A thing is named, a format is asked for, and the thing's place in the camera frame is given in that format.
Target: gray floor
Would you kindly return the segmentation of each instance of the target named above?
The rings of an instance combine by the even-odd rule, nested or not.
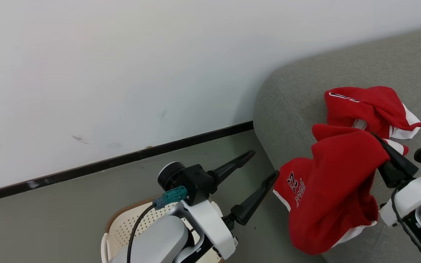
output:
[[[178,160],[209,170],[251,149],[256,156],[212,196],[227,214],[273,172],[252,130],[0,199],[0,263],[100,263],[108,219],[124,206],[161,194],[156,177],[163,166]],[[285,207],[269,194],[247,226],[235,227],[239,246],[228,262],[324,263],[292,247],[287,218]]]

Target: white trim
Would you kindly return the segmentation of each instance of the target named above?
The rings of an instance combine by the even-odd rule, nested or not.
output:
[[[374,226],[374,225],[376,225],[376,223],[377,223],[377,221],[372,221],[371,225],[369,225],[369,226]],[[367,227],[368,226],[357,226],[356,228],[350,228],[349,231],[347,231],[344,234],[344,236],[342,236],[341,239],[339,239],[339,241],[337,241],[337,243],[335,243],[334,246],[332,246],[332,247],[335,247],[340,243],[344,243],[345,241],[351,240],[352,238],[358,236],[363,231],[363,229],[367,228]]]
[[[404,106],[404,110],[406,111],[406,120],[409,123],[409,125],[420,122],[420,120],[407,109],[404,103],[402,105]],[[397,139],[412,139],[418,133],[418,130],[420,130],[420,127],[415,128],[413,131],[401,130],[399,128],[396,128],[396,130],[390,133],[390,137]]]
[[[388,139],[384,139],[389,146],[394,148],[394,150],[398,151],[401,155],[404,155],[404,145],[397,143],[395,141],[391,141]]]
[[[285,200],[280,194],[279,192],[277,192],[276,190],[272,190],[272,193],[274,193],[274,195],[277,196],[277,198],[279,198],[279,200],[287,207],[287,209],[291,210],[289,203],[287,203],[287,200]]]

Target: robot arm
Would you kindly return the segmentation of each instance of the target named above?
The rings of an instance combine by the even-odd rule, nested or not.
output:
[[[418,168],[385,144],[383,147],[391,160],[378,170],[386,186],[395,189],[391,199],[381,207],[381,218],[388,226],[399,222],[421,253],[421,177],[413,178]],[[414,158],[421,163],[421,149]]]
[[[234,222],[246,225],[276,182],[279,172],[266,178],[256,192],[240,205],[235,205],[227,216],[222,217],[208,199],[210,194],[217,191],[220,183],[245,165],[255,153],[244,153],[208,172],[200,165],[185,167],[179,162],[165,166],[158,178],[159,185],[166,191],[165,201],[156,202],[155,205],[170,203],[167,193],[172,193],[174,197],[182,195],[182,200],[130,243],[130,263],[194,263],[211,248],[221,258],[229,258],[238,244],[231,232]],[[198,241],[194,241],[181,218],[185,218],[199,235]],[[109,263],[129,263],[127,256],[125,247]]]

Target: white wall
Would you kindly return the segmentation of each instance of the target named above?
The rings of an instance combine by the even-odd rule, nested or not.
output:
[[[417,0],[0,0],[0,187],[249,121],[277,67],[418,28]]]

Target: gray sofa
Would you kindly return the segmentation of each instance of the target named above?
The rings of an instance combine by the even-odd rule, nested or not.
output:
[[[394,88],[421,120],[421,31],[308,58],[272,73],[256,100],[254,129],[274,167],[311,157],[316,142],[311,126],[326,123],[324,91],[376,85]],[[412,160],[421,148],[421,130],[411,140],[397,141],[409,146],[407,157]],[[391,198],[391,192],[376,174],[371,193],[378,204]],[[402,228],[387,227],[381,219],[323,256],[329,263],[421,262]]]

